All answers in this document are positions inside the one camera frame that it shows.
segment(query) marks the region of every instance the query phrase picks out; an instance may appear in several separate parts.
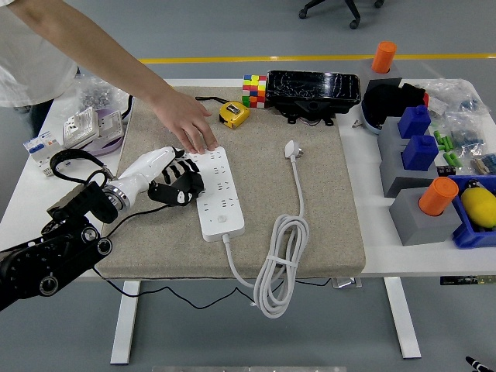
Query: person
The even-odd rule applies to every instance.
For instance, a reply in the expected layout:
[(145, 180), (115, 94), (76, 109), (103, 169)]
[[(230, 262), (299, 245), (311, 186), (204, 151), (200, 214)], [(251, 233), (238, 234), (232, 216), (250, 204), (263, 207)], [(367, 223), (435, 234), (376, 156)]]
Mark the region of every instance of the person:
[(0, 25), (0, 106), (27, 106), (43, 123), (79, 65), (147, 103), (188, 152), (218, 146), (200, 102), (175, 91), (63, 0), (0, 0)]

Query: gray floor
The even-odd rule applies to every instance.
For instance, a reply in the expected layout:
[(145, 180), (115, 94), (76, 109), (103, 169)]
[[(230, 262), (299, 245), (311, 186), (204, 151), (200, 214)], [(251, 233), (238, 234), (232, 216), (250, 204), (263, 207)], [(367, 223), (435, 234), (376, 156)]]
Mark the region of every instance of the gray floor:
[[(344, 2), (298, 19), (304, 2), (279, 0), (70, 0), (139, 58), (373, 54), (382, 40), (398, 54), (496, 53), (494, 0), (356, 1), (357, 30)], [(241, 78), (271, 69), (356, 73), (358, 62), (157, 64), (165, 78)], [(406, 78), (463, 78), (496, 109), (496, 60), (396, 60)], [(0, 108), (0, 215), (26, 162), (27, 132)], [(29, 214), (29, 206), (24, 212)], [(384, 284), (297, 286), (288, 312), (265, 319), (240, 294), (195, 310), (170, 292), (139, 300), (129, 366), (110, 366), (119, 294), (105, 283), (73, 283), (53, 298), (18, 301), (0, 314), (1, 371), (150, 371), (156, 365), (346, 366), (349, 371), (470, 371), (465, 356), (496, 367), (496, 293), (490, 285), (447, 287), (438, 277), (404, 278), (422, 358), (403, 360)], [(145, 289), (160, 283), (146, 283)], [(235, 281), (175, 281), (196, 305), (229, 293)]]

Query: power plug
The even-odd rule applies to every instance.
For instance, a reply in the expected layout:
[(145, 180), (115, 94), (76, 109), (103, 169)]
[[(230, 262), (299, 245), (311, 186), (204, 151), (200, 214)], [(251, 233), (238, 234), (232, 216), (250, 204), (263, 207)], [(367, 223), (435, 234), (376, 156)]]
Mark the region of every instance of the power plug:
[(286, 143), (284, 148), (284, 156), (286, 159), (291, 159), (291, 157), (301, 157), (303, 151), (300, 149), (300, 144), (294, 140)]
[(223, 147), (190, 155), (200, 170), (205, 190), (196, 199), (201, 233), (207, 242), (231, 238), (245, 232), (245, 220)]

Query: rubik's cube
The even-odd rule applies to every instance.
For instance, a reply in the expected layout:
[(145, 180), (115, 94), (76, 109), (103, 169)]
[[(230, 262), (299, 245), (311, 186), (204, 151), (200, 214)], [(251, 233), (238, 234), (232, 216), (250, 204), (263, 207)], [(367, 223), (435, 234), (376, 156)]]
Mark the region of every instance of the rubik's cube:
[(243, 99), (246, 107), (263, 109), (265, 107), (265, 87), (267, 76), (245, 75), (243, 79)]

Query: yellow tape measure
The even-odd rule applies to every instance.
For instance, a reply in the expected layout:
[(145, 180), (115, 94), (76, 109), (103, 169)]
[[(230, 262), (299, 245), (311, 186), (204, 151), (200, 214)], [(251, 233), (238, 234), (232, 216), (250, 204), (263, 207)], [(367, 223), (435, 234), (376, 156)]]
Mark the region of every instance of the yellow tape measure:
[(250, 109), (243, 103), (230, 101), (219, 110), (219, 120), (231, 129), (236, 129), (250, 116)]

